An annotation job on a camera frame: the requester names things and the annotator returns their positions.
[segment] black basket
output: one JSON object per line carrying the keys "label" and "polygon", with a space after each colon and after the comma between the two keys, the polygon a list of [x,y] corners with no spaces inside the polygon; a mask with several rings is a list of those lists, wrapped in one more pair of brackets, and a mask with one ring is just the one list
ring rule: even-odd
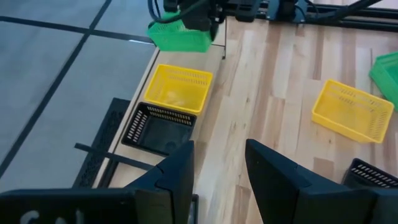
{"label": "black basket", "polygon": [[343,178],[343,184],[351,188],[398,188],[398,179],[361,159],[354,159]]}
{"label": "black basket", "polygon": [[196,116],[139,103],[122,143],[168,156],[192,135]]}

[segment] black metal frame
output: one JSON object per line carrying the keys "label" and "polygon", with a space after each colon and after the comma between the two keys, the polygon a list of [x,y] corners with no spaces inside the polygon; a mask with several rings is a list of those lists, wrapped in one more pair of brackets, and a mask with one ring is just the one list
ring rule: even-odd
{"label": "black metal frame", "polygon": [[[297,9],[297,6],[294,10],[295,15],[291,18],[275,14],[275,10],[278,12],[283,10],[280,7],[275,8],[275,6],[291,1],[253,0],[252,4],[248,4],[247,0],[230,0],[225,7],[225,13],[227,16],[235,16],[237,20],[244,22],[251,22],[254,19],[265,19],[295,24],[398,32],[398,9],[369,8],[369,6],[382,0],[359,0],[349,6],[311,5],[305,0],[298,0],[295,5],[301,8],[306,15],[305,17],[300,12],[300,9]],[[319,15],[322,16],[315,18],[317,10]]]}

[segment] wooden surface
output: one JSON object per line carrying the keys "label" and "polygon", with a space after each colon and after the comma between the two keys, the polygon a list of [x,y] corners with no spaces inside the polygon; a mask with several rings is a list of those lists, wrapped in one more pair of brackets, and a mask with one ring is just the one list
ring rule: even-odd
{"label": "wooden surface", "polygon": [[[395,0],[386,2],[391,5],[382,7],[398,6]],[[396,34],[229,18],[226,45],[226,60],[193,137],[200,224],[262,223],[244,161],[247,138],[335,182],[341,182],[355,157],[398,175],[396,112],[383,144],[359,144],[311,122],[312,106],[329,78],[381,96],[368,72],[378,55],[398,51]],[[198,58],[215,63],[213,57]],[[116,153],[150,164],[162,159],[141,151],[138,156],[120,144]],[[111,186],[123,187],[143,173],[119,165]]]}

